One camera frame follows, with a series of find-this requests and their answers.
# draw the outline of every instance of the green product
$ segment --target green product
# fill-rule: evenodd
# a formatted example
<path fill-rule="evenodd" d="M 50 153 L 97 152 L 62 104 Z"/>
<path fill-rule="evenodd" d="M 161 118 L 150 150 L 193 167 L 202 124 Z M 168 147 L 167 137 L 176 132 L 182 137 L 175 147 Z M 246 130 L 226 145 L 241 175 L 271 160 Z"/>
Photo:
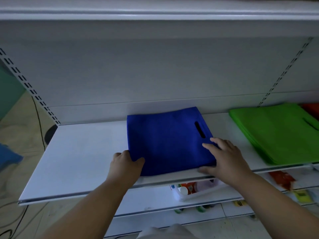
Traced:
<path fill-rule="evenodd" d="M 229 115 L 266 163 L 319 161 L 319 121 L 297 104 L 233 109 Z"/>

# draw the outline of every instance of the tiled floor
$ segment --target tiled floor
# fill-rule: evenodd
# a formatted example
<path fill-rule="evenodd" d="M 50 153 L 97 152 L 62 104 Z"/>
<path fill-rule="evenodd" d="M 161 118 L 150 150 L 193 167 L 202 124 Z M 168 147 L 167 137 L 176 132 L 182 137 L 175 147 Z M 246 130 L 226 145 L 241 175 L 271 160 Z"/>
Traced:
<path fill-rule="evenodd" d="M 54 125 L 50 117 L 37 106 L 43 135 Z M 25 93 L 7 116 L 0 121 L 0 143 L 8 145 L 13 151 L 24 156 L 18 165 L 10 165 L 0 172 L 0 206 L 17 201 L 29 177 L 40 160 L 44 147 L 39 121 L 31 96 Z M 30 205 L 13 239 L 31 239 L 39 236 L 54 221 L 69 211 L 80 199 L 66 199 L 49 203 Z M 16 229 L 25 206 L 11 204 L 0 209 L 0 234 L 8 229 Z M 309 209 L 319 215 L 319 207 Z M 249 217 L 237 217 L 209 221 L 186 226 L 199 238 L 270 239 L 260 221 Z M 136 238 L 136 234 L 123 238 Z M 0 239 L 9 238 L 9 233 Z"/>

